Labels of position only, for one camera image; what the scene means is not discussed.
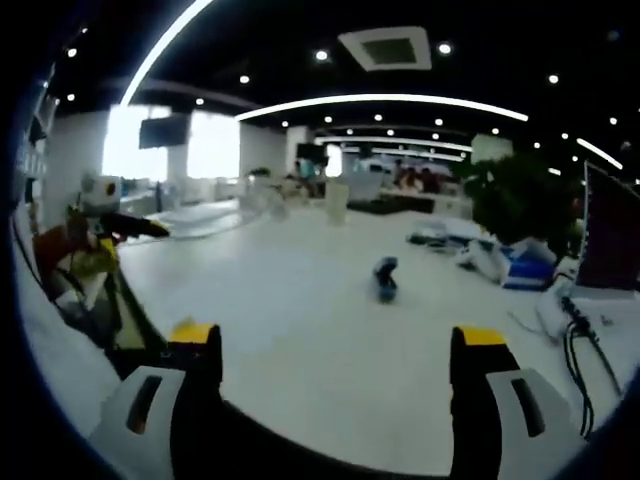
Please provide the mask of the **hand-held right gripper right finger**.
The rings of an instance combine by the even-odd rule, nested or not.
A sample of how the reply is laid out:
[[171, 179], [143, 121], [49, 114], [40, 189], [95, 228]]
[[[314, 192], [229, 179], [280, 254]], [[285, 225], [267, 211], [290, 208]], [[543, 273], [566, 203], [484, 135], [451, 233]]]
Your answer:
[[552, 479], [585, 446], [565, 399], [498, 331], [452, 330], [451, 479]]

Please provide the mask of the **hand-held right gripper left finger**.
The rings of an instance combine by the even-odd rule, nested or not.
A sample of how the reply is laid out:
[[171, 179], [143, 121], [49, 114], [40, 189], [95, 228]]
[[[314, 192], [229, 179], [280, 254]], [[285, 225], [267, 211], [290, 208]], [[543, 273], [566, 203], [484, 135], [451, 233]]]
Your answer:
[[126, 375], [89, 443], [123, 479], [193, 479], [206, 469], [202, 438], [222, 408], [221, 383], [221, 331], [203, 325]]

